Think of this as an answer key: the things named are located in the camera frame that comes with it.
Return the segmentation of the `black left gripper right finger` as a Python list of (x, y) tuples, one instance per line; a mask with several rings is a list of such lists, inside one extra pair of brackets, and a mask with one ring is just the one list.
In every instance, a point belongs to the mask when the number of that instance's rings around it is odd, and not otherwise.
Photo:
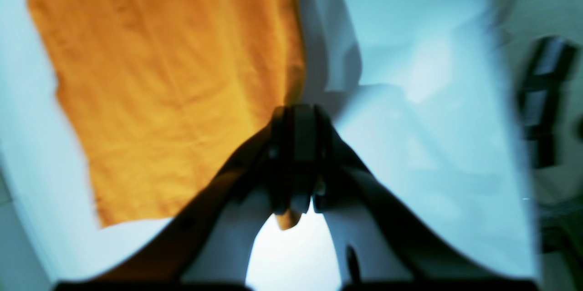
[(377, 181), (319, 106), (294, 106), (294, 210), (322, 214), (344, 291), (535, 291), (477, 264)]

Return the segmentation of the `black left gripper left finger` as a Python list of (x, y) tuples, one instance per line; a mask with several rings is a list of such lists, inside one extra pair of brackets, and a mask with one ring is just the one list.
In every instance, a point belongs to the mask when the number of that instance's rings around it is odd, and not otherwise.
[(56, 291), (246, 291), (258, 231), (285, 209), (269, 185), (273, 136), (286, 107), (245, 141), (204, 188), (152, 241), (94, 278), (60, 282)]

